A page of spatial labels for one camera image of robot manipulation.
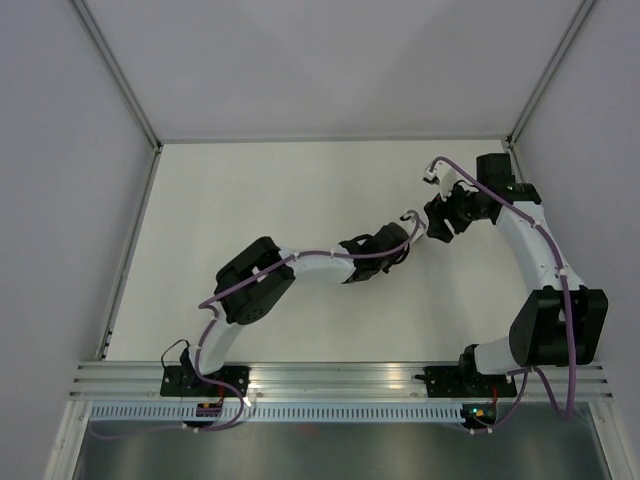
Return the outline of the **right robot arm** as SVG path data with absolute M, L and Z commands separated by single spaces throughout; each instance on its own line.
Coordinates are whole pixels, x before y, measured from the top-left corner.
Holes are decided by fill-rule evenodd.
M 527 292 L 505 337 L 465 349 L 459 388 L 478 395 L 493 375 L 541 366 L 566 367 L 574 382 L 577 368 L 595 358 L 609 302 L 561 253 L 536 187 L 517 181 L 506 153 L 477 157 L 474 175 L 437 157 L 423 179 L 439 188 L 424 207 L 427 236 L 449 243 L 472 223 L 490 221 L 510 247 Z

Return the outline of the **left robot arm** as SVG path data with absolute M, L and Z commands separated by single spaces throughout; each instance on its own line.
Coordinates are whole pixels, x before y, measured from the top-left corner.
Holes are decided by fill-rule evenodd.
M 229 261 L 215 276 L 214 293 L 198 308 L 212 320 L 197 343 L 180 357 L 183 383 L 206 396 L 218 384 L 218 372 L 243 329 L 263 317 L 293 285 L 353 284 L 370 280 L 402 263 L 425 230 L 419 218 L 405 214 L 375 234 L 339 242 L 330 250 L 296 250 L 263 236 Z

